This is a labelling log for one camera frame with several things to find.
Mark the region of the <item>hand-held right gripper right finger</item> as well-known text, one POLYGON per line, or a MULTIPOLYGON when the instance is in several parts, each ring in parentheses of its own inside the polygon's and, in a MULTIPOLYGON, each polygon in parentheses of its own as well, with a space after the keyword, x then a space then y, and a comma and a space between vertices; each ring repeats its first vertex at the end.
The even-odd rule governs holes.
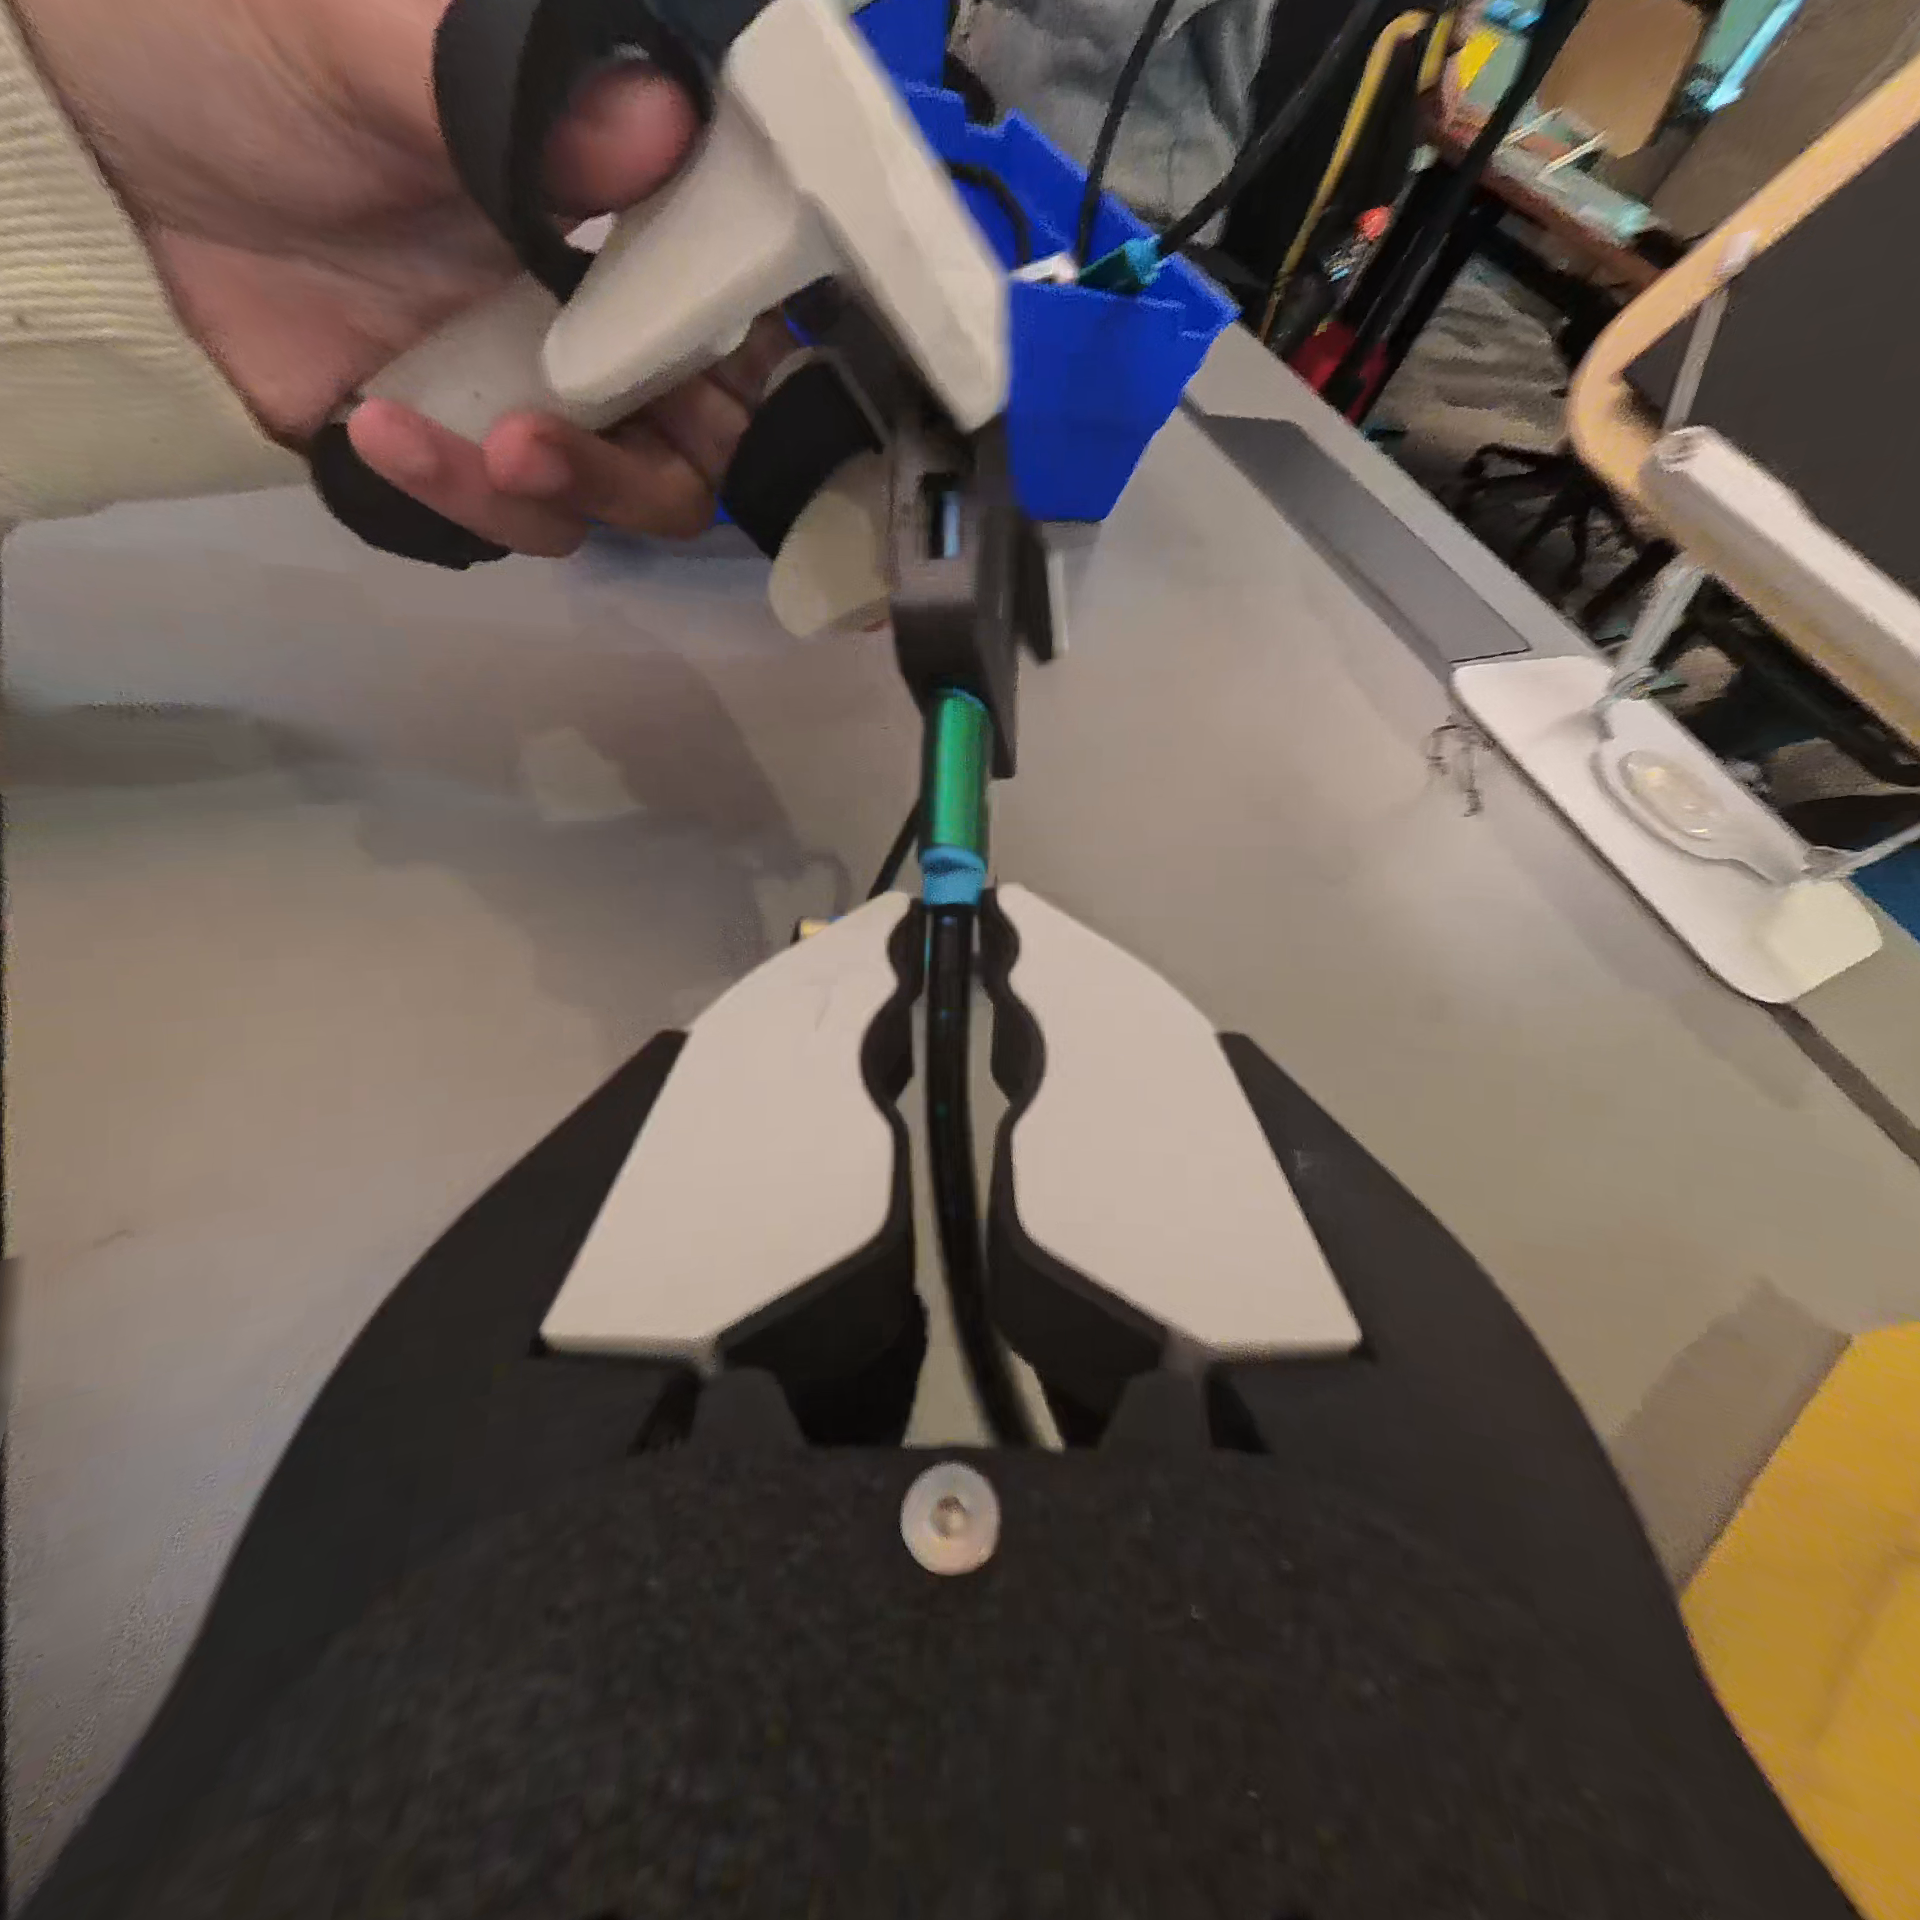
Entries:
POLYGON ((984 906, 994 1331, 1068 1442, 1131 1381, 1344 1361, 1356 1310, 1230 1037, 1161 971, 1022 884, 984 906))

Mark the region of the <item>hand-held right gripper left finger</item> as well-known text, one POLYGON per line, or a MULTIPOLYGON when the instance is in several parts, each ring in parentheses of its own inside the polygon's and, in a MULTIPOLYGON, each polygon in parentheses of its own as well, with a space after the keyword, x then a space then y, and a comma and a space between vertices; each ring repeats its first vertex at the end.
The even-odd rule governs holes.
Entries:
POLYGON ((905 1435, 923 1303, 898 1105, 922 933, 910 895, 874 899, 646 1050, 664 1081, 547 1351, 768 1374, 815 1445, 905 1435))

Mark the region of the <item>white desk stand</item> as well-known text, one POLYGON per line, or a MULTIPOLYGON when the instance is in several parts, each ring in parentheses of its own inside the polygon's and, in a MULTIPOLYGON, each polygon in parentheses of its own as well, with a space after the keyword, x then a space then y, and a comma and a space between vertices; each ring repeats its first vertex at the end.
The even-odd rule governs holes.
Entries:
POLYGON ((1799 1002, 1882 948, 1854 876, 1915 827, 1859 853, 1809 842, 1654 701, 1656 661, 1704 586, 1756 590, 1790 657, 1911 747, 1919 604, 1710 427, 1654 441, 1639 485, 1678 553, 1619 661, 1466 663, 1456 706, 1704 970, 1752 1002, 1799 1002))

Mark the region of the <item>person's left forearm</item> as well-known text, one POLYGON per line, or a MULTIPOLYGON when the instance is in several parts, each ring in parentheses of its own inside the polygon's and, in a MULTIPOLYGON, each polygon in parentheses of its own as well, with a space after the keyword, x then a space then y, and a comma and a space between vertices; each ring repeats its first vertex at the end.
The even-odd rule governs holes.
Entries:
POLYGON ((3 11, 3 526, 294 486, 3 11))

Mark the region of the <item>blue storage bin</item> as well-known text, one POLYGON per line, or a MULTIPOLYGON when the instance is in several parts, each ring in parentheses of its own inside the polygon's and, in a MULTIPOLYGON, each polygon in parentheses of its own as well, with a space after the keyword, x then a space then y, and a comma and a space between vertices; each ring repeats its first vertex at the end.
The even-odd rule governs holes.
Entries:
MULTIPOLYGON (((946 54, 948 7, 859 5, 857 30, 1011 275, 1074 245, 1084 169, 1025 115, 976 110, 946 54)), ((1160 262, 1135 292, 1018 279, 1006 435, 1018 501, 1034 521, 1105 521, 1236 306, 1200 269, 1160 262)))

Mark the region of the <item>grey cloth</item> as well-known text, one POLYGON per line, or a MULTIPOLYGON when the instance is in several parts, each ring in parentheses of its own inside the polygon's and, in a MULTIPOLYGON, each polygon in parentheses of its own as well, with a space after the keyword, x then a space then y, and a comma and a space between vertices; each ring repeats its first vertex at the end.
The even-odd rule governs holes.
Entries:
MULTIPOLYGON (((948 47, 996 110, 1089 167, 1148 3, 967 3, 948 47)), ((1200 202, 1254 126, 1271 3, 1177 3, 1112 148, 1106 191, 1150 225, 1200 202)))

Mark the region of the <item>dark panel with wooden frame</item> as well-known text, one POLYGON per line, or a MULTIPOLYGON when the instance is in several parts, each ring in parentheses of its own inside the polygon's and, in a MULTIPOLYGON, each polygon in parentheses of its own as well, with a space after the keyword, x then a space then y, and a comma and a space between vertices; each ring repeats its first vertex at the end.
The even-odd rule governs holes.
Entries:
POLYGON ((1688 425, 1790 489, 1865 562, 1919 587, 1919 62, 1656 279, 1576 371, 1576 452, 1650 511, 1641 468, 1659 438, 1697 311, 1726 246, 1731 282, 1688 425))

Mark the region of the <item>dark grey port hub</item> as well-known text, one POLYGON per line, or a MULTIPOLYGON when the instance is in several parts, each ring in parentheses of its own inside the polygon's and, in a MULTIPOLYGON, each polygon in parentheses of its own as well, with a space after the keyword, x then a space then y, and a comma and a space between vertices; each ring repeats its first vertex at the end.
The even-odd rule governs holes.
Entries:
POLYGON ((1022 663, 1055 658, 1047 551, 1018 501, 1003 421, 969 437, 923 422, 894 445, 882 579, 916 706, 967 692, 993 719, 993 778, 1018 778, 1022 663))

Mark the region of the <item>yellow storage bin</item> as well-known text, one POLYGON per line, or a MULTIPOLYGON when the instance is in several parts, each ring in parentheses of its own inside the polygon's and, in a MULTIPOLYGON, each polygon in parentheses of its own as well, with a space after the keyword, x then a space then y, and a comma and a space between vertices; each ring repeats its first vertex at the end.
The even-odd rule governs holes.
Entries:
POLYGON ((1683 1596, 1721 1707, 1870 1917, 1919 1916, 1919 1326, 1859 1334, 1683 1596))

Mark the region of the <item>person's left hand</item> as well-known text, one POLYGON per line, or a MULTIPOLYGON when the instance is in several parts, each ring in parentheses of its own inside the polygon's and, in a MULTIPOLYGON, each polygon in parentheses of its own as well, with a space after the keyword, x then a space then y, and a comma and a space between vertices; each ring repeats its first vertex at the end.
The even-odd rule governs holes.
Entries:
POLYGON ((443 148, 430 82, 442 5, 12 11, 183 337, 273 441, 303 451, 344 421, 385 482, 544 561, 599 530, 680 542, 714 521, 792 345, 775 321, 603 437, 519 411, 466 444, 362 398, 375 373, 519 269, 443 148))

